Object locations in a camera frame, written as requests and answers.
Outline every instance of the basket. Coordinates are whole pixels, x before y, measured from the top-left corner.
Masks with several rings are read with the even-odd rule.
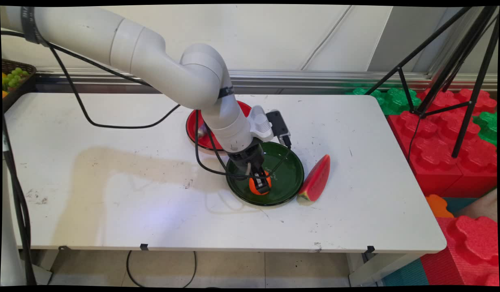
[[[35,90],[35,72],[37,72],[37,69],[34,66],[7,59],[1,59],[1,72],[10,74],[17,67],[28,72],[28,76],[23,83],[16,88],[16,90],[7,94],[5,98],[3,98],[3,112],[7,111],[12,105],[14,105],[14,102],[16,102],[20,96]]]

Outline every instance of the orange fruit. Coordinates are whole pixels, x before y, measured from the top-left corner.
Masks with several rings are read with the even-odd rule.
[[[272,178],[268,177],[266,179],[266,181],[268,182],[268,185],[271,188],[272,187]],[[269,191],[265,192],[264,194],[259,193],[259,191],[257,191],[257,189],[255,188],[255,183],[254,183],[254,179],[253,178],[248,179],[248,186],[250,187],[250,191],[252,192],[252,194],[256,194],[258,196],[262,196],[262,195],[265,195],[265,194],[269,193]]]

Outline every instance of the floor tile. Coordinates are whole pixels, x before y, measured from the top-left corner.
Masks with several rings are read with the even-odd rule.
[[[121,286],[127,251],[62,250],[50,285]]]
[[[196,252],[198,267],[190,288],[264,288],[264,253]],[[194,272],[191,251],[133,251],[129,270],[149,287],[183,287]],[[126,274],[123,286],[135,286]]]
[[[345,253],[266,253],[267,288],[349,287]]]

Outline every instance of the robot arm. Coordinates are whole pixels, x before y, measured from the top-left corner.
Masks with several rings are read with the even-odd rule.
[[[255,130],[262,128],[252,126],[255,118],[245,118],[234,94],[218,98],[220,90],[232,83],[222,57],[211,46],[191,45],[177,63],[165,53],[161,35],[104,9],[35,7],[34,11],[46,41],[134,74],[180,105],[201,109],[227,152],[244,151],[254,137],[262,141],[274,137],[270,127]],[[0,12],[1,27],[23,32],[20,6],[1,6]]]
[[[20,8],[4,6],[1,26],[23,32]],[[165,53],[163,37],[101,8],[35,7],[34,11],[37,29],[47,41],[135,74],[184,107],[212,106],[223,78],[228,79],[224,61],[213,48],[191,46],[177,63]]]

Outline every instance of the tripod leg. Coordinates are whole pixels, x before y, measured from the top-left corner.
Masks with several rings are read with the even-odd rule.
[[[378,81],[371,89],[369,89],[365,95],[372,94],[373,91],[375,91],[380,85],[382,85],[387,79],[391,78],[397,71],[398,67],[403,67],[408,61],[410,61],[412,58],[414,58],[415,55],[417,55],[421,50],[423,50],[428,44],[430,44],[435,38],[439,37],[439,35],[447,30],[449,26],[451,26],[456,20],[458,20],[463,14],[465,14],[467,11],[469,11],[471,7],[463,7],[456,15],[452,16],[445,24],[443,24],[440,28],[438,28],[437,31],[435,31],[428,39],[426,39],[421,45],[419,45],[414,51],[412,51],[405,59],[403,59],[398,65],[396,65],[389,73],[387,73],[380,81]]]
[[[475,48],[475,46],[477,45],[479,40],[483,37],[484,33],[488,30],[488,28],[490,28],[491,24],[493,24],[493,22],[495,21],[496,18],[497,17],[493,18],[493,20],[490,21],[490,23],[486,26],[484,31],[476,37],[476,40],[474,42],[470,43],[469,48],[467,49],[467,52],[465,54],[463,54],[463,56],[461,56],[461,59],[459,60],[459,62],[456,65],[456,68],[454,68],[452,74],[445,82],[445,85],[443,86],[443,89],[442,89],[443,92],[448,90],[448,88],[452,84],[452,81],[454,81],[454,78],[456,77],[457,73],[459,72],[459,69],[461,69],[461,66],[463,65],[463,63],[465,63],[465,59],[467,59],[468,55],[472,52],[473,48]]]
[[[452,57],[443,68],[443,71],[439,74],[434,85],[430,88],[429,93],[424,98],[423,102],[421,102],[421,105],[418,107],[418,111],[420,113],[425,113],[427,111],[432,101],[434,101],[439,88],[443,85],[445,78],[450,74],[452,68],[458,63],[459,58],[465,52],[465,48],[467,48],[468,44],[474,39],[474,37],[476,37],[478,30],[480,29],[480,31],[482,31],[482,29],[484,29],[496,8],[497,6],[485,6],[483,8],[478,18],[476,18],[475,22],[457,46],[456,50],[454,50]]]
[[[468,123],[470,122],[470,118],[472,117],[474,107],[476,106],[479,91],[481,90],[481,85],[483,83],[484,76],[486,76],[488,66],[490,65],[491,56],[494,54],[495,45],[497,44],[498,39],[499,39],[499,15],[497,15],[497,19],[495,21],[494,30],[493,32],[491,32],[490,42],[488,44],[488,48],[486,48],[486,53],[484,54],[483,62],[481,63],[481,68],[479,69],[479,74],[476,80],[476,84],[474,85],[472,96],[470,97],[469,101],[470,104],[467,108],[467,113],[465,114],[465,118],[463,118],[463,123],[461,124],[459,135],[457,136],[456,144],[454,145],[454,150],[452,151],[452,157],[454,158],[458,156],[459,150],[461,149],[461,144],[463,143],[463,139],[465,138],[465,133],[467,132]]]

